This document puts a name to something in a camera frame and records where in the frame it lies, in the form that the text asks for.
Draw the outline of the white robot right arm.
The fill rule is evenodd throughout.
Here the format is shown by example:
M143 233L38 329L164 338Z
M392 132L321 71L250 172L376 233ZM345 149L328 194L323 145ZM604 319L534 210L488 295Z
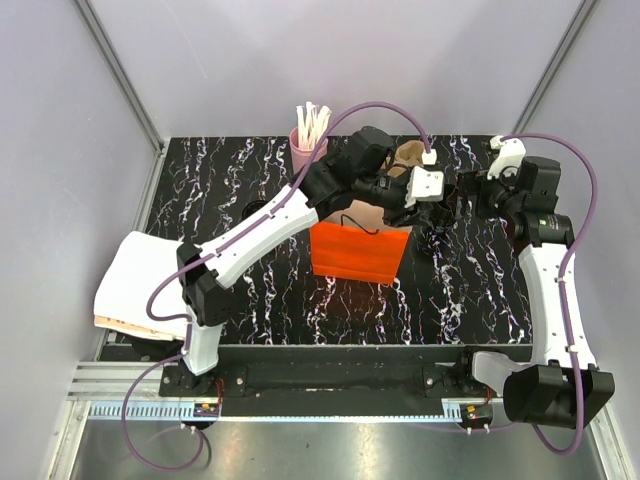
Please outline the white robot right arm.
M571 220L556 213L560 164L526 157L500 171L459 177L459 202L476 201L478 218L506 220L507 237L523 273L533 325L528 365L497 351L475 350L454 371L466 396L489 387L517 423L575 429L586 426L615 391L585 338L574 282Z

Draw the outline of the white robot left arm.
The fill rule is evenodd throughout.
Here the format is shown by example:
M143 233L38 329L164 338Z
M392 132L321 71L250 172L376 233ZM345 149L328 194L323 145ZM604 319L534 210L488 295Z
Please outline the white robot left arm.
M388 226L428 224L444 198L444 175L435 168L437 153L424 146L415 165L391 176L385 163L394 151L388 134L363 127L345 147L304 167L293 184L226 234L201 246L184 243L178 248L179 283L189 315L180 381L190 393L203 396L215 386L222 327L238 304L229 289L282 242L355 200L382 208Z

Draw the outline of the orange paper bag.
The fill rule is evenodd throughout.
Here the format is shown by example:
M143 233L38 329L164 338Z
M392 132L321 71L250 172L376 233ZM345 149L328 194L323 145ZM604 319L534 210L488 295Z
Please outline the orange paper bag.
M409 227L389 227L383 209L362 201L310 229L313 273L369 283L394 282L409 241Z

